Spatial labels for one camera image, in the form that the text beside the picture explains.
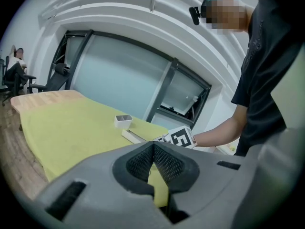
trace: window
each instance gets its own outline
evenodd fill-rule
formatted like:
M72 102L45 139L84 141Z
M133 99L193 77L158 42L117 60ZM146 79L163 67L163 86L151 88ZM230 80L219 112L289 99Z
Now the window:
M91 36L91 44L78 63ZM144 43L100 31L67 31L52 66L70 68L65 89L167 129L193 128L211 85L178 59Z

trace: window frame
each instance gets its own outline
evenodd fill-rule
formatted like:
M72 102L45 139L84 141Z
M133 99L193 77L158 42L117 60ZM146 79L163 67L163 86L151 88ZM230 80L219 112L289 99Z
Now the window frame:
M212 87L212 85L210 85L207 81L205 81L204 79L202 79L199 75L197 75L194 71L192 71L191 69L189 69L187 66L185 66L183 63L181 63L177 58L173 58L165 53L163 53L162 51L149 46L145 43L136 41L134 39L128 38L128 37L124 37L124 36L120 36L117 34L112 34L112 33L107 33L107 32L102 32L102 31L93 31L93 30L89 30L89 31L67 31L65 33L65 35L63 36L56 52L55 55L53 57L52 60L52 64L50 66L50 71L49 71L49 75L48 75L48 81L51 78L51 74L52 74L52 70L54 68L54 66L56 65L55 63L63 56L63 55L59 55L59 53L61 52L61 48L62 46L64 46L67 43L67 39L69 37L73 37L73 36L80 36L83 37L83 40L81 42L81 44L79 45L74 58L72 59L71 65L70 65L70 78L67 81L66 85L65 85L65 90L69 90L70 86L71 86L71 82L77 67L77 64L79 62L79 59L81 57L81 54L83 53L83 50L85 48L85 46L87 45L89 38L92 35L97 35L97 36L102 36L102 37L109 37L109 38L113 38L113 39L117 39L120 41L124 41L124 42L128 42L130 44L136 45L138 47L144 48L148 51L151 51L165 59L167 59L169 62L171 62L171 66L163 80L163 83L159 89L159 92L154 100L153 105L151 106L151 109L149 111L149 114L147 115L146 121L147 122L151 122L153 120L153 117L156 113L167 116L173 120L179 121L181 123L184 123L186 125L189 125L191 129L193 129L194 125L196 124L199 115L202 112L202 109L206 103L206 100L208 98L208 95L210 93L210 89ZM164 107L161 107L162 101L165 97L165 93L168 89L168 87L170 86L173 77L176 73L176 71L179 71L180 73L182 73L183 75L185 75L186 77L190 78L191 80L193 80L195 83L197 83L200 87L203 88L203 92L199 95L200 99L198 99L198 101L194 104L197 104L196 109L193 109L193 117L191 119L186 118L184 116L182 116L181 114L176 114L170 110L167 110Z

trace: yellow tablecloth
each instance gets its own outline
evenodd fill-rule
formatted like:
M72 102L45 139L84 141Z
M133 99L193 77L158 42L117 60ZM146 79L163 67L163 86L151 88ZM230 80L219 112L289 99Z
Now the yellow tablecloth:
M114 126L114 116L123 114L82 98L24 111L20 118L27 143L51 181L89 156L131 145ZM129 129L147 141L167 133L166 128L137 118ZM165 206L167 186L154 166L148 183L155 187L155 204Z

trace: frosted glass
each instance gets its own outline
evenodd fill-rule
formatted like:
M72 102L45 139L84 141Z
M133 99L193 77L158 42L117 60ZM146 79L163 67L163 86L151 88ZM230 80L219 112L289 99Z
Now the frosted glass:
M70 66L71 62L74 58L74 55L81 44L84 38L80 36L70 37L67 40L67 48L66 48L66 55L65 55L65 63Z
M185 115L202 91L203 88L196 82L176 71L161 105L167 108L174 107L176 112Z
M92 100L142 119L168 63L133 44L95 36L78 65L73 88Z
M171 119L167 116L164 116L162 114L159 114L159 113L156 113L152 119L152 123L153 124L156 124L156 125L160 125L160 126L163 126L165 127L167 130L171 130L171 129L175 129L175 128L178 128L180 126L188 126L190 127L189 125L183 123L183 122L179 122L177 120L174 120L174 119Z

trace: wooden floor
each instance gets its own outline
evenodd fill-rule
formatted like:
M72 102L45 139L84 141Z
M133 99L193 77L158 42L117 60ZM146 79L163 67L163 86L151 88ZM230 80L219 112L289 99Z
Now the wooden floor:
M30 151L19 130L19 114L11 107L0 104L0 167L13 190L22 190L34 199L48 184L43 168Z

